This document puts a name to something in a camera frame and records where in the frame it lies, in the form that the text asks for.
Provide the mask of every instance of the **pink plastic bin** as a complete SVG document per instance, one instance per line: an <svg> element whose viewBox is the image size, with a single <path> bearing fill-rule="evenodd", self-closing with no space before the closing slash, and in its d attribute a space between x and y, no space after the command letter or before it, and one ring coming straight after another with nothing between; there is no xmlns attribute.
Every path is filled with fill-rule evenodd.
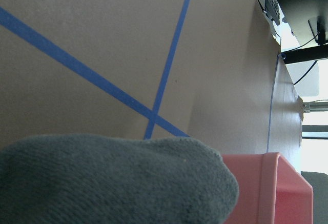
<svg viewBox="0 0 328 224"><path fill-rule="evenodd" d="M313 190L279 153L222 155L239 184L224 224L313 224Z"/></svg>

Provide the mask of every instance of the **monitor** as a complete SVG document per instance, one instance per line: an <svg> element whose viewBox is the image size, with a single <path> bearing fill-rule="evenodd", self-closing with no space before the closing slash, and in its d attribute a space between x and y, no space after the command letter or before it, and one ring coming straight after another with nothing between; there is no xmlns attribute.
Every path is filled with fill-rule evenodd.
<svg viewBox="0 0 328 224"><path fill-rule="evenodd" d="M328 42L328 0L278 0L292 33L300 45L315 40L303 48L324 45Z"/></svg>

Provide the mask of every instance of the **blue tape line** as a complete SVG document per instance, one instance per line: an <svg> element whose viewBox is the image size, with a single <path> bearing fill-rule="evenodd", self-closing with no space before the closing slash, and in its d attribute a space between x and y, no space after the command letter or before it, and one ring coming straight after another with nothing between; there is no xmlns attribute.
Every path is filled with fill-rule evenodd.
<svg viewBox="0 0 328 224"><path fill-rule="evenodd" d="M266 152L269 152L270 134L271 134L271 117L272 117L273 93L274 93L274 90L275 90L277 70L278 70L278 63L279 63L279 57L280 56L281 56L281 54L278 54L277 55L276 67L275 67L275 76L273 78L273 84L272 84L272 90L271 90L270 113L269 113L269 128L268 128L268 142L266 144Z"/></svg>
<svg viewBox="0 0 328 224"><path fill-rule="evenodd" d="M59 63L63 64L65 67L69 68L79 76L104 90L106 93L112 95L117 100L121 101L123 104L127 105L139 114L145 116L148 119L153 117L153 112L149 108L62 50L59 46L55 45L44 36L24 24L22 21L11 15L2 7L0 7L0 25L4 26L9 31L24 39ZM158 117L158 122L162 128L172 133L173 135L183 136L184 133L181 130L163 118Z"/></svg>
<svg viewBox="0 0 328 224"><path fill-rule="evenodd" d="M164 128L165 130L169 131L171 134L175 136L180 136L180 137L189 137L188 134L182 132L180 129L166 121L160 116L156 117L156 124L158 124L160 127Z"/></svg>
<svg viewBox="0 0 328 224"><path fill-rule="evenodd" d="M176 25L174 36L173 36L173 39L171 42L168 58L167 58L167 61L166 61L165 67L164 67L162 78L159 83L159 88L157 90L156 99L155 99L154 106L153 106L153 116L151 119L149 119L144 139L151 138L153 131L154 131L157 114L158 114L159 107L160 107L160 104L163 99L164 90L165 90L165 87L166 87L166 84L167 84L167 81L169 78L172 62L173 62L176 47L178 45L179 38L181 35L183 23L185 22L185 17L187 14L189 3L190 3L190 0L184 0L184 2L183 2L182 10L180 12L180 17L179 17L178 23Z"/></svg>

